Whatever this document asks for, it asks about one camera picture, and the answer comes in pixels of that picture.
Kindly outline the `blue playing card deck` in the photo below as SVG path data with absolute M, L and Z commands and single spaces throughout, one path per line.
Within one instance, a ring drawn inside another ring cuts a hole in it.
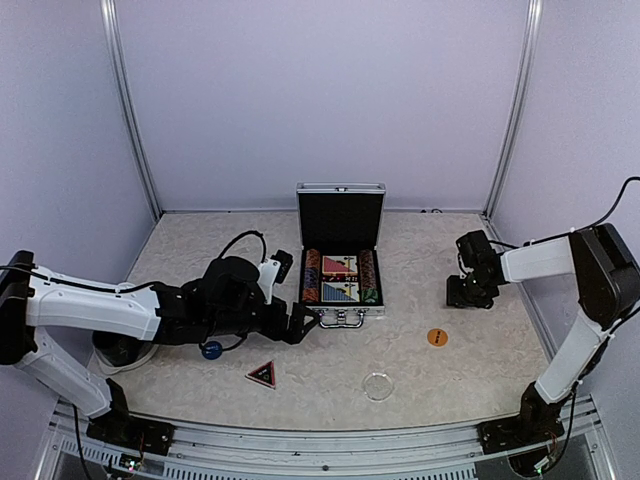
M 321 301 L 324 303 L 359 303 L 359 285 L 355 282 L 323 282 Z

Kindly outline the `orange big blind button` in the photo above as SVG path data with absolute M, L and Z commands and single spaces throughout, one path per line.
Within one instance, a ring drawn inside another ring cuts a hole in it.
M 431 329 L 427 333 L 427 340 L 430 345 L 435 347 L 443 347 L 447 344 L 449 336 L 446 331 L 440 328 Z

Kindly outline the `red playing card deck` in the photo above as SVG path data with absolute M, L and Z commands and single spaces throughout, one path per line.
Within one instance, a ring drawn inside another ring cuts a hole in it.
M 358 275 L 358 260 L 356 256 L 322 257 L 322 275 L 329 277 L 353 277 Z

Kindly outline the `red triangular dealer button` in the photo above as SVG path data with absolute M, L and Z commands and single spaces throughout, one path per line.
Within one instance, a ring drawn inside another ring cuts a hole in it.
M 257 367 L 245 375 L 247 380 L 253 381 L 267 388 L 276 389 L 275 364 L 273 360 Z

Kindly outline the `green poker chip stack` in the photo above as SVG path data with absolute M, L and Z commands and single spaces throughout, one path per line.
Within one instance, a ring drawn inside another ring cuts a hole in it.
M 377 304 L 379 302 L 379 292 L 375 288 L 361 291 L 361 302 L 365 304 Z

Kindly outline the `aluminium poker case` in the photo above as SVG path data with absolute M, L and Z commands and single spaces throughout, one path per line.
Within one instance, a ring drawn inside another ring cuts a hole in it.
M 358 329 L 385 314 L 378 258 L 385 196 L 382 183 L 296 187 L 299 301 L 316 312 L 323 329 Z

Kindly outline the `blue small blind button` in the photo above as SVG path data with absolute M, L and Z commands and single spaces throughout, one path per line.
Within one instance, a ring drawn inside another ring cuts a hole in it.
M 207 360 L 216 360 L 224 353 L 224 348 L 217 341 L 209 341 L 200 345 L 202 356 Z

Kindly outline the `clear round dealer puck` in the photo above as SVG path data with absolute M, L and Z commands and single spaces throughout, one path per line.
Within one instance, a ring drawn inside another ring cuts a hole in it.
M 387 373 L 371 372 L 362 380 L 362 390 L 369 400 L 381 402 L 393 394 L 394 382 Z

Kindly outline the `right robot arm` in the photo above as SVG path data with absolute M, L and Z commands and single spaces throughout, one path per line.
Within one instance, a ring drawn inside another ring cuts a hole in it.
M 509 180 L 495 222 L 509 243 L 553 233 L 573 222 L 591 222 L 611 202 L 617 181 L 592 180 L 572 188 L 568 181 L 539 177 Z M 452 334 L 443 358 L 441 404 L 436 422 L 478 421 L 512 413 L 522 387 L 558 349 L 578 310 L 571 275 L 516 283 L 493 310 L 440 306 Z

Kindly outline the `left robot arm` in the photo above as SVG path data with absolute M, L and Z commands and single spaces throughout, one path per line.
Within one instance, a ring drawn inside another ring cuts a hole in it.
M 20 250 L 1 268 L 1 362 L 33 376 L 66 398 L 121 445 L 140 434 L 119 385 L 89 372 L 47 333 L 70 327 L 152 345 L 199 345 L 215 336 L 258 333 L 299 344 L 320 316 L 273 294 L 292 265 L 284 251 L 259 264 L 227 249 L 204 274 L 180 287 L 160 281 L 133 286 L 68 277 Z

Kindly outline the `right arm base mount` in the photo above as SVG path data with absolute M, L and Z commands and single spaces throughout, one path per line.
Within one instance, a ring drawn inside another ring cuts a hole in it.
M 565 403 L 561 400 L 547 404 L 534 390 L 526 391 L 516 415 L 481 422 L 477 426 L 483 454 L 500 453 L 562 436 L 564 427 L 560 413 Z

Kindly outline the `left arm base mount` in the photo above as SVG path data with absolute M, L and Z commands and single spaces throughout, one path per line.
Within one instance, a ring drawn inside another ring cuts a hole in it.
M 139 453 L 167 456 L 175 426 L 132 415 L 123 388 L 111 379 L 106 384 L 111 394 L 109 410 L 89 420 L 87 436 Z

